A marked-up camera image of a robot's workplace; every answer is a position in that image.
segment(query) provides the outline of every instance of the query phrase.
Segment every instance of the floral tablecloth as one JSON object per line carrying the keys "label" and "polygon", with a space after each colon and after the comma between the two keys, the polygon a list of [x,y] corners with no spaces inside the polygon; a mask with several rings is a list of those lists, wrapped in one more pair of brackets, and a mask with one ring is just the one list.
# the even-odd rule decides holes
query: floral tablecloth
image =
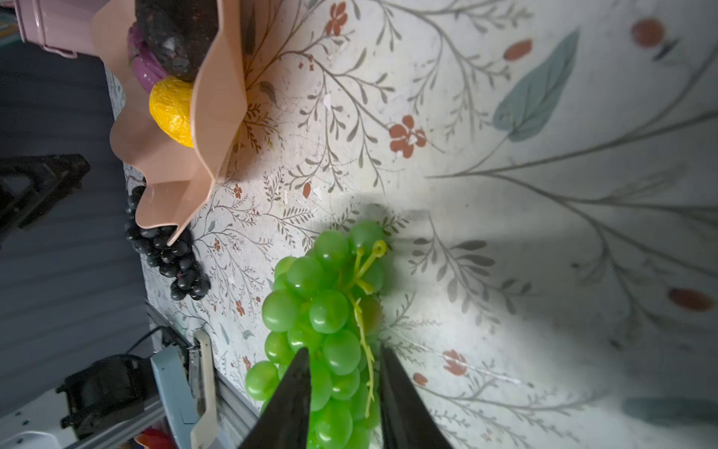
{"label": "floral tablecloth", "polygon": [[[718,399],[714,2],[242,13],[249,110],[191,225],[212,289],[173,302],[144,266],[240,391],[274,264],[370,218],[393,248],[382,340],[456,448],[713,446],[685,424]],[[669,426],[676,398],[705,402]]]}

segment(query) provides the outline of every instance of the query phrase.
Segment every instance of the yellow fruit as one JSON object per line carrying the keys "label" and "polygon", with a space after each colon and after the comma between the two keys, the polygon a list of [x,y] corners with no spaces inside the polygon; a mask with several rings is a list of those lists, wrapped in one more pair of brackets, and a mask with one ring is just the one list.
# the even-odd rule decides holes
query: yellow fruit
{"label": "yellow fruit", "polygon": [[192,148],[191,103],[192,84],[172,76],[155,84],[149,94],[149,113],[159,128],[189,148]]}

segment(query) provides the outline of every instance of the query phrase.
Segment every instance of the red flower print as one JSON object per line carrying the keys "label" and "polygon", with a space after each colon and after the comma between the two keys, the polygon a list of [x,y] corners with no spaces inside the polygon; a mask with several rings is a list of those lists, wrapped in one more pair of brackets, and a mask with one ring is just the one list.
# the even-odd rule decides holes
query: red flower print
{"label": "red flower print", "polygon": [[507,61],[519,60],[531,52],[533,48],[533,40],[527,39],[511,45],[503,53],[503,59]]}
{"label": "red flower print", "polygon": [[389,136],[393,139],[389,148],[397,153],[401,152],[405,158],[414,153],[414,144],[418,147],[426,145],[426,134],[423,129],[414,131],[414,117],[404,116],[403,125],[396,124],[389,129]]}
{"label": "red flower print", "polygon": [[341,2],[339,6],[337,6],[337,4],[332,5],[332,8],[329,10],[329,15],[332,18],[327,22],[327,36],[331,36],[332,32],[334,32],[335,36],[338,36],[342,32],[342,27],[347,23],[347,19],[349,18],[346,11],[347,4],[344,1]]}
{"label": "red flower print", "polygon": [[668,292],[668,298],[682,308],[693,312],[707,312],[716,305],[712,297],[698,290],[673,288]]}
{"label": "red flower print", "polygon": [[658,19],[649,17],[636,22],[631,29],[631,35],[639,47],[652,48],[663,42],[663,38],[666,37],[666,28]]}
{"label": "red flower print", "polygon": [[426,386],[429,380],[419,373],[414,373],[414,382],[416,382],[417,385]]}
{"label": "red flower print", "polygon": [[453,349],[451,351],[444,351],[444,360],[447,362],[447,365],[449,365],[445,366],[444,369],[449,373],[455,376],[464,376],[466,374],[466,358],[463,355]]}

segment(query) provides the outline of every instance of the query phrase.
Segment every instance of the pink bowl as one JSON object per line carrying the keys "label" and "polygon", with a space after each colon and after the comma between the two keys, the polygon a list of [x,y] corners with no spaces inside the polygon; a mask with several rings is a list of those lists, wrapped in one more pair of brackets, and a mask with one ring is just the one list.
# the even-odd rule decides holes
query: pink bowl
{"label": "pink bowl", "polygon": [[242,71],[239,2],[217,0],[219,30],[195,80],[190,106],[192,143],[167,136],[149,114],[149,94],[127,61],[127,32],[134,0],[111,0],[92,21],[95,49],[125,90],[125,107],[110,131],[112,151],[140,170],[147,189],[136,212],[142,228],[177,226],[174,243],[209,200],[224,175],[237,131],[247,112]]}

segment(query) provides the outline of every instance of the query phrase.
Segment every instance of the pink container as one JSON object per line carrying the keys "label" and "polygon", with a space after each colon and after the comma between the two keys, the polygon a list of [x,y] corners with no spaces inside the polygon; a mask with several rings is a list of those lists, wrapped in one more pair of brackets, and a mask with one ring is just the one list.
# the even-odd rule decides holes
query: pink container
{"label": "pink container", "polygon": [[108,0],[15,0],[17,24],[23,42],[48,52],[75,58],[96,56],[90,23]]}

